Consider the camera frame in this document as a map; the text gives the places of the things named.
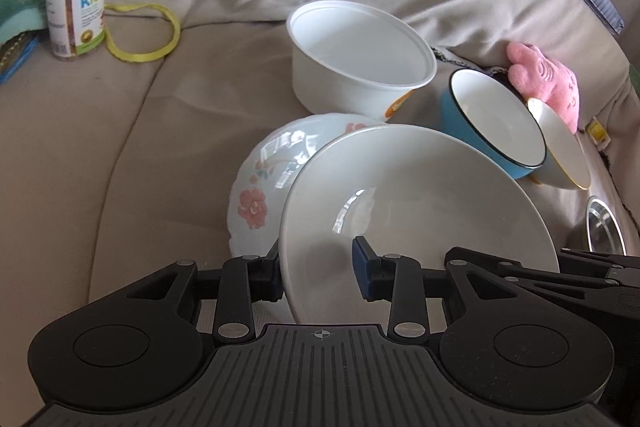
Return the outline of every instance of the barcode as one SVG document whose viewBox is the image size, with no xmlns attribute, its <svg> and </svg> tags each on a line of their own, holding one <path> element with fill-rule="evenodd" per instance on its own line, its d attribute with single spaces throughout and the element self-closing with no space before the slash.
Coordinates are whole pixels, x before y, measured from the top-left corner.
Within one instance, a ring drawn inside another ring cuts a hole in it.
<svg viewBox="0 0 640 427">
<path fill-rule="evenodd" d="M 63 57 L 66 57 L 69 54 L 66 48 L 66 44 L 58 44 L 57 42 L 52 42 L 51 46 L 53 47 L 53 52 L 56 55 L 61 55 Z"/>
</svg>

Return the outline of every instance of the metal bowl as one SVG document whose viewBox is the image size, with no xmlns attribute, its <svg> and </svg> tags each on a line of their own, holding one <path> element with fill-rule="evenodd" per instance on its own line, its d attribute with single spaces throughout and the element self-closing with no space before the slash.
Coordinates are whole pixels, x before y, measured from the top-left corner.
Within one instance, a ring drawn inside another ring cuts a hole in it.
<svg viewBox="0 0 640 427">
<path fill-rule="evenodd" d="M 569 247 L 626 255 L 625 242 L 618 222 L 604 201 L 595 196 L 589 198 L 584 219 L 572 233 Z"/>
</svg>

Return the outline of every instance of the blue bowl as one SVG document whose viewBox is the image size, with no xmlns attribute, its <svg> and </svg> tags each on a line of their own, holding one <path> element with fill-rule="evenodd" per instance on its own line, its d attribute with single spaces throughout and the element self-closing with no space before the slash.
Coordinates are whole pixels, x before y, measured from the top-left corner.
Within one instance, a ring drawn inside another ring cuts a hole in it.
<svg viewBox="0 0 640 427">
<path fill-rule="evenodd" d="M 440 130 L 489 156 L 515 180 L 545 161 L 545 139 L 527 106 L 479 71 L 451 75 L 440 100 Z"/>
</svg>

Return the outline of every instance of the stuffed toy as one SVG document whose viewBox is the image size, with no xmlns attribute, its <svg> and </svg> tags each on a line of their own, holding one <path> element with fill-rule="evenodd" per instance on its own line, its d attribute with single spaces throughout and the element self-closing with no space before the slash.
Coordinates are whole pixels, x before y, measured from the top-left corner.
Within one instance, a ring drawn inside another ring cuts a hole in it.
<svg viewBox="0 0 640 427">
<path fill-rule="evenodd" d="M 578 130 L 580 98 L 572 70 L 546 58 L 537 46 L 509 42 L 507 56 L 513 62 L 509 82 L 524 97 L 538 98 L 551 107 L 572 133 Z"/>
</svg>

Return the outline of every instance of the yellow strap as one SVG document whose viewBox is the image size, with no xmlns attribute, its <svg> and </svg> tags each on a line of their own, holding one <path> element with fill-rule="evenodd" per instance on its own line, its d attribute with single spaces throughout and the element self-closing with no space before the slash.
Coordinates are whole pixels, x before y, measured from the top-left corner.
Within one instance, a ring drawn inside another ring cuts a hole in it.
<svg viewBox="0 0 640 427">
<path fill-rule="evenodd" d="M 111 37 L 111 32 L 109 28 L 105 25 L 104 27 L 104 37 L 107 41 L 107 49 L 111 52 L 116 58 L 123 60 L 124 62 L 151 62 L 153 60 L 158 60 L 158 58 L 162 58 L 165 55 L 171 53 L 175 47 L 178 45 L 178 41 L 180 40 L 180 23 L 175 15 L 169 10 L 166 6 L 162 6 L 161 4 L 156 4 L 153 2 L 144 3 L 144 4 L 105 4 L 105 10 L 114 10 L 120 13 L 130 12 L 132 10 L 137 10 L 140 8 L 152 8 L 154 10 L 158 10 L 162 13 L 169 22 L 174 27 L 174 37 L 171 39 L 167 45 L 163 46 L 159 50 L 150 53 L 126 53 L 122 51 L 119 47 L 117 47 L 116 43 L 113 41 Z"/>
</svg>

